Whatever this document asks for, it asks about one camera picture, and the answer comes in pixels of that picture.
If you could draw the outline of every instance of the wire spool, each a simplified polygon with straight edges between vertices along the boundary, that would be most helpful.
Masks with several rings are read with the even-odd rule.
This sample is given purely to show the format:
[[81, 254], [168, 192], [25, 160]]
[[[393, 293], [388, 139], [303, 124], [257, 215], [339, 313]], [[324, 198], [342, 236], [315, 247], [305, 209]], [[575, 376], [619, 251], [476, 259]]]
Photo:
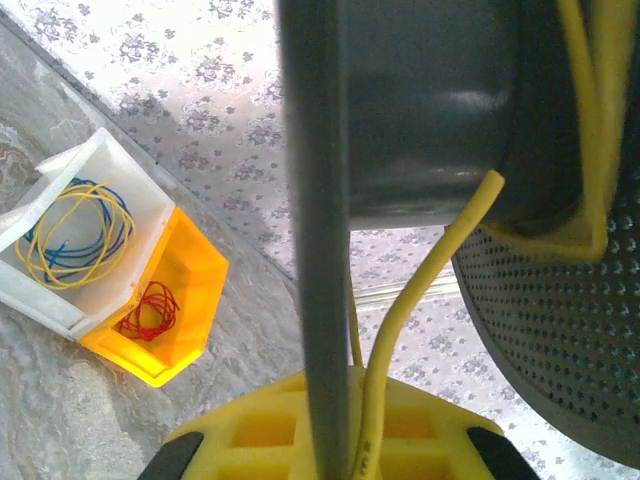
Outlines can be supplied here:
[[[51, 223], [52, 212], [59, 212], [63, 202], [68, 201], [73, 202], [72, 206]], [[87, 229], [86, 212], [78, 215], [82, 218], [76, 225], [72, 218], [83, 206], [93, 208], [92, 216], [99, 219], [100, 232], [93, 242], [76, 246], [72, 243]], [[40, 285], [50, 290], [68, 290], [111, 273], [134, 235], [133, 218], [120, 195], [105, 183], [74, 178], [33, 228], [15, 243], [15, 252]], [[21, 247], [25, 242], [26, 251]]]
[[[160, 315], [160, 322], [157, 323], [157, 326], [143, 325], [141, 314], [144, 307], [151, 308]], [[150, 342], [175, 325], [179, 310], [180, 307], [178, 307], [169, 287], [161, 282], [149, 282], [138, 306], [118, 324], [118, 332], [134, 340], [140, 339]]]

